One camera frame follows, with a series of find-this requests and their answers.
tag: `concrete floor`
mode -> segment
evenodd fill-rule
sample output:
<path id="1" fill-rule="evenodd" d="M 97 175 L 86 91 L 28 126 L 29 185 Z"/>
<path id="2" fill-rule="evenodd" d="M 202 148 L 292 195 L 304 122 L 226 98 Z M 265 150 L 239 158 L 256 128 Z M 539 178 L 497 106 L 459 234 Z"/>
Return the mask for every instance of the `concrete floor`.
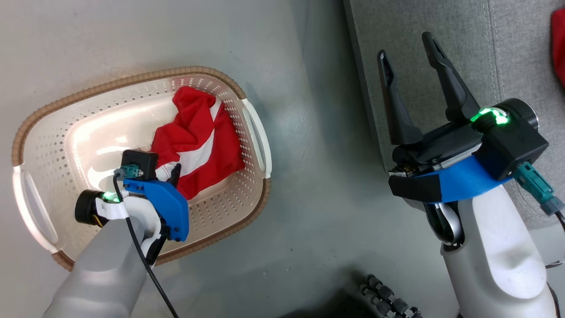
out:
<path id="1" fill-rule="evenodd" d="M 267 130 L 273 174 L 270 202 L 253 224 L 155 268 L 181 317 L 316 310 L 368 272 L 425 317 L 455 316 L 438 240 L 423 213 L 388 189 L 341 2 L 8 0 L 0 8 L 6 317 L 41 316 L 67 276 L 28 234 L 13 199 L 9 149 L 19 124 L 86 87 L 186 65 L 217 68 L 245 90 Z M 543 246 L 563 239 L 555 228 L 534 235 Z M 564 251 L 542 253 L 554 260 Z M 562 285 L 562 269 L 553 273 Z M 150 282 L 133 317 L 170 317 Z"/>

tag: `red garment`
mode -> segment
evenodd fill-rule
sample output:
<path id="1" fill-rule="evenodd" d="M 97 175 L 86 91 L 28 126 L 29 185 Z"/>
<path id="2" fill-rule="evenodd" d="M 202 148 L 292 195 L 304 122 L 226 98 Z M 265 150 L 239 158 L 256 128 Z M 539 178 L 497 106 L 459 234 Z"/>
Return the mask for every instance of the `red garment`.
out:
<path id="1" fill-rule="evenodd" d="M 177 189 L 190 200 L 245 164 L 239 137 L 221 100 L 184 86 L 173 103 L 179 113 L 172 123 L 157 128 L 151 151 L 159 155 L 158 167 L 181 163 Z"/>
<path id="2" fill-rule="evenodd" d="M 553 49 L 553 67 L 565 86 L 565 9 L 551 15 L 551 45 Z"/>

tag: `laundry basket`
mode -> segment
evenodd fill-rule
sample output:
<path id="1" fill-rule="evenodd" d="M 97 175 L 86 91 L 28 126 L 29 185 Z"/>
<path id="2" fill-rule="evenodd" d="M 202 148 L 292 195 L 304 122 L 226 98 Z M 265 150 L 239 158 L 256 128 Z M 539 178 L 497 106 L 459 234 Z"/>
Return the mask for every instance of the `laundry basket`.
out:
<path id="1" fill-rule="evenodd" d="M 167 241 L 157 264 L 209 246 L 249 225 L 270 192 L 271 151 L 261 121 L 241 87 L 209 67 L 132 76 L 40 108 L 21 125 L 12 148 L 13 185 L 33 237 L 64 268 L 98 232 L 75 221 L 85 189 L 111 191 L 111 172 L 125 149 L 148 149 L 155 130 L 177 113 L 172 97 L 190 86 L 218 96 L 236 128 L 245 168 L 189 200 L 186 242 Z"/>

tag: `gray sofa cushion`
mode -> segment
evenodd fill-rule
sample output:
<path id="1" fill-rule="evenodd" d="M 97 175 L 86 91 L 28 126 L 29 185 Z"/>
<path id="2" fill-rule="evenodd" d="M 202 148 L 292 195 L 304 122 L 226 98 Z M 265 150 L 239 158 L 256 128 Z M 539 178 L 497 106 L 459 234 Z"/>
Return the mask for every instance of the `gray sofa cushion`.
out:
<path id="1" fill-rule="evenodd" d="M 535 167 L 565 199 L 565 94 L 553 73 L 550 16 L 562 1 L 364 1 L 346 3 L 366 102 L 385 169 L 394 166 L 380 88 L 377 52 L 394 64 L 414 123 L 427 132 L 446 123 L 445 100 L 425 56 L 421 34 L 430 31 L 482 107 L 515 97 L 529 103 L 550 146 Z M 514 181 L 506 186 L 528 228 L 553 224 Z"/>

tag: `brown woven rim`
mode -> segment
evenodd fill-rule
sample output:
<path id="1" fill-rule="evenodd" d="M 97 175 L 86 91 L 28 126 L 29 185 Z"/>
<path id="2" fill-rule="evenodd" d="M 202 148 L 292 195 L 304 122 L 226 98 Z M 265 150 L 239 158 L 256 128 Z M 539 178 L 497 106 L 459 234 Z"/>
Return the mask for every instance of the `brown woven rim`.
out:
<path id="1" fill-rule="evenodd" d="M 76 102 L 85 100 L 87 98 L 96 96 L 98 94 L 113 91 L 114 89 L 126 87 L 129 85 L 134 85 L 138 83 L 143 83 L 146 81 L 152 81 L 162 78 L 170 78 L 175 76 L 190 75 L 190 74 L 203 74 L 203 75 L 212 76 L 218 80 L 221 80 L 227 86 L 229 86 L 236 93 L 239 99 L 246 98 L 243 89 L 241 89 L 241 87 L 232 78 L 230 78 L 228 75 L 218 70 L 205 66 L 178 67 L 178 68 L 172 68 L 170 70 L 149 72 L 141 75 L 135 75 L 135 76 L 130 76 L 128 78 L 111 81 L 106 84 L 85 89 L 84 91 L 75 93 L 65 98 L 61 98 L 60 100 L 52 102 L 33 112 L 33 114 L 31 114 L 20 126 L 14 138 L 14 143 L 12 144 L 12 165 L 19 166 L 24 162 L 24 153 L 23 153 L 24 143 L 25 143 L 25 139 L 29 134 L 29 131 L 43 117 L 53 113 L 54 111 L 72 105 Z M 257 206 L 243 220 L 195 244 L 185 246 L 183 248 L 179 248 L 178 250 L 174 250 L 171 252 L 167 252 L 163 255 L 160 255 L 159 258 L 157 259 L 157 265 L 164 264 L 172 260 L 176 260 L 180 257 L 201 250 L 207 246 L 210 246 L 218 242 L 219 240 L 222 240 L 232 235 L 235 232 L 240 231 L 247 225 L 251 224 L 253 221 L 255 221 L 255 219 L 257 219 L 257 217 L 259 217 L 259 214 L 261 214 L 261 211 L 263 210 L 265 205 L 267 205 L 270 192 L 271 192 L 271 180 L 265 179 L 263 180 L 263 191 L 261 193 L 261 197 L 259 198 L 259 202 L 257 203 Z M 72 270 L 75 264 L 75 261 L 73 261 L 70 257 L 68 257 L 63 251 L 59 251 L 53 254 L 53 259 L 66 270 Z"/>

